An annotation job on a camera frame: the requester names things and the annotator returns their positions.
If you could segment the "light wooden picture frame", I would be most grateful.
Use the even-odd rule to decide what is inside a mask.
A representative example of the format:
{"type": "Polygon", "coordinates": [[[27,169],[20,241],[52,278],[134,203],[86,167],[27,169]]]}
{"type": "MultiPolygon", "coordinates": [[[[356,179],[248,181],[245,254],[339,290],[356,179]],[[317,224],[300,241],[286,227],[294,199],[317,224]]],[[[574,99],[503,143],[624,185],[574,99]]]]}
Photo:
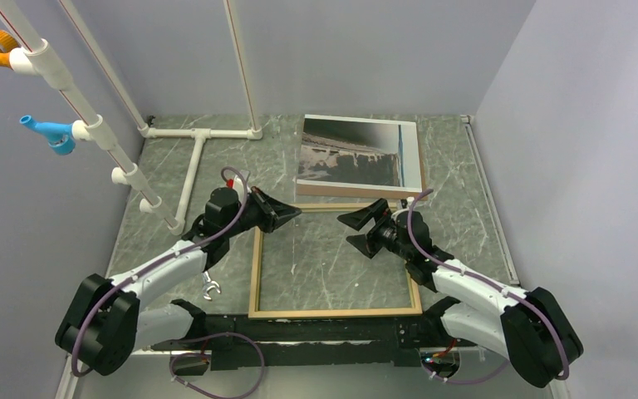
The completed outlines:
{"type": "Polygon", "coordinates": [[[264,233],[256,228],[253,240],[253,259],[250,280],[248,317],[251,319],[327,319],[327,318],[378,318],[419,316],[423,312],[417,283],[407,278],[410,306],[403,308],[355,308],[314,310],[261,310],[261,274],[264,233]]]}

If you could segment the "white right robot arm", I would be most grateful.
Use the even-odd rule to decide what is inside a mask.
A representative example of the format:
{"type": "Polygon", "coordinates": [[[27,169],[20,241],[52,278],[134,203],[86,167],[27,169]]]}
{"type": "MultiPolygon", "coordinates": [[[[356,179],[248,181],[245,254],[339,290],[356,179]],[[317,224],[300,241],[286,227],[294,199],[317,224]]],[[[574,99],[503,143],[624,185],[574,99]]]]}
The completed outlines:
{"type": "Polygon", "coordinates": [[[495,352],[534,387],[567,377],[584,347],[554,295],[471,269],[433,242],[412,204],[401,205],[392,211],[386,199],[378,199],[337,219],[356,231],[346,241],[361,254],[372,259],[385,249],[404,261],[413,282],[443,294],[423,311],[420,333],[435,345],[464,340],[495,352]]]}

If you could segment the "landscape photo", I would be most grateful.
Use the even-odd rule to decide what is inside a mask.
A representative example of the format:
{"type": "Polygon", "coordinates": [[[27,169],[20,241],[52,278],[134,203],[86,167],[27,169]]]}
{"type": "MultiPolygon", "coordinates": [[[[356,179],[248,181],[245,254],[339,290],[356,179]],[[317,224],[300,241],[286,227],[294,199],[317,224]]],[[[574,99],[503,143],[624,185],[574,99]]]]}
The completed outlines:
{"type": "Polygon", "coordinates": [[[415,122],[304,115],[298,195],[399,200],[424,189],[415,122]]]}

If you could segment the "white PVC pipe stand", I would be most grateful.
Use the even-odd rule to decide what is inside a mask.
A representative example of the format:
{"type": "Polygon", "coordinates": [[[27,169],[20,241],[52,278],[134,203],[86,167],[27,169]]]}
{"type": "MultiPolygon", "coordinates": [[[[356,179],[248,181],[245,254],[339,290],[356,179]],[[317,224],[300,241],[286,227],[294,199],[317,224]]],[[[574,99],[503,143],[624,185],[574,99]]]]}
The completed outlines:
{"type": "Polygon", "coordinates": [[[39,76],[50,88],[57,91],[78,117],[72,124],[73,138],[96,143],[115,162],[115,168],[111,172],[112,181],[116,184],[128,185],[139,192],[142,196],[140,210],[157,216],[164,221],[171,234],[180,235],[184,229],[184,219],[205,141],[212,138],[259,140],[263,136],[258,116],[254,111],[248,81],[242,80],[251,119],[250,126],[245,130],[153,128],[143,120],[73,3],[63,1],[61,6],[115,88],[126,110],[134,118],[139,133],[144,138],[191,138],[194,140],[193,154],[176,211],[172,211],[152,189],[140,167],[122,149],[116,134],[103,116],[95,111],[94,106],[76,86],[70,70],[54,47],[36,31],[14,1],[0,1],[0,20],[10,34],[8,40],[0,41],[0,57],[7,59],[8,66],[14,72],[39,76]]]}

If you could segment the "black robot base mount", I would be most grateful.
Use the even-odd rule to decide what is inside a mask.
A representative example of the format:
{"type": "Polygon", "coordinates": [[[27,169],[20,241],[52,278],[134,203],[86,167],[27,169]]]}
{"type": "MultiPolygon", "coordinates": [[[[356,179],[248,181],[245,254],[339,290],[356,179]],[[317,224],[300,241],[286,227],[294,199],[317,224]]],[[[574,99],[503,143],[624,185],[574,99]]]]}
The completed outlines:
{"type": "Polygon", "coordinates": [[[265,364],[269,367],[386,363],[417,367],[420,356],[471,347],[454,343],[421,316],[251,319],[246,315],[209,315],[194,342],[163,341],[162,351],[203,350],[213,371],[265,364]]]}

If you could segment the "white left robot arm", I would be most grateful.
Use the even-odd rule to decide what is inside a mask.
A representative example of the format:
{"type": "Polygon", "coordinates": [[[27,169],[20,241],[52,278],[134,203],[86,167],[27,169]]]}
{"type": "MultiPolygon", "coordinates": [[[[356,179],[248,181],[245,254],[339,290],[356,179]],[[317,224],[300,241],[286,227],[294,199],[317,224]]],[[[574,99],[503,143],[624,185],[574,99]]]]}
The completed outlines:
{"type": "Polygon", "coordinates": [[[149,305],[184,280],[202,276],[204,290],[218,289],[208,271],[229,251],[231,238],[258,228],[272,233],[302,213],[253,186],[246,194],[222,187],[204,212],[170,249],[137,268],[105,278],[85,278],[56,331],[55,343],[84,369],[102,376],[119,369],[142,347],[175,340],[193,349],[205,338],[205,312],[183,300],[150,310],[149,305]]]}

